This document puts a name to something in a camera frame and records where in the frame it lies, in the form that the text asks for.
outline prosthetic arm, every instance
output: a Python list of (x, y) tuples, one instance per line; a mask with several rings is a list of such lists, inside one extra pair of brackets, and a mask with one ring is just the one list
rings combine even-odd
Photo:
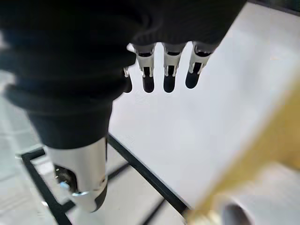
[[(172, 92), (186, 42), (193, 41), (186, 86), (230, 28), (245, 0), (0, 3), (6, 42), (0, 69), (14, 74), (4, 95), (24, 109), (70, 198), (96, 211), (107, 191), (106, 138), (113, 100), (132, 89), (139, 63), (154, 90), (154, 48), (164, 45), (164, 89)], [(135, 53), (126, 46), (132, 43)]]

